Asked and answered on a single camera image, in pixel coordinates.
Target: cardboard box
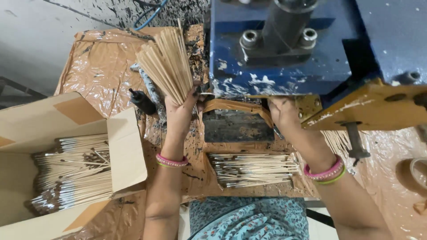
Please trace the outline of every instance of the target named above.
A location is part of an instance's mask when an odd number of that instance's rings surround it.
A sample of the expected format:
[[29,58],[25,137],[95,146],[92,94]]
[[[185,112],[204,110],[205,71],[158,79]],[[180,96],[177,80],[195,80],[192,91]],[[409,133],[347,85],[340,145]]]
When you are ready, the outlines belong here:
[[54,147],[55,138],[108,133],[114,198],[144,189],[147,178],[135,109],[104,119],[79,93],[0,111],[0,239],[47,240],[80,230],[110,200],[42,217],[23,202],[34,197],[37,168],[30,154]]

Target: bolt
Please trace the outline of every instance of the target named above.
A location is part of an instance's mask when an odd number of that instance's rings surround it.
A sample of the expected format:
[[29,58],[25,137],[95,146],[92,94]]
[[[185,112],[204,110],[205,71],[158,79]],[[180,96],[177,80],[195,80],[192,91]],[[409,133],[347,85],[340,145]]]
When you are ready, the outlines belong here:
[[246,30],[242,34],[240,39],[241,43],[245,48],[254,48],[258,44],[259,33],[254,30]]
[[302,31],[299,42],[304,49],[312,49],[316,45],[317,33],[312,28],[306,28]]

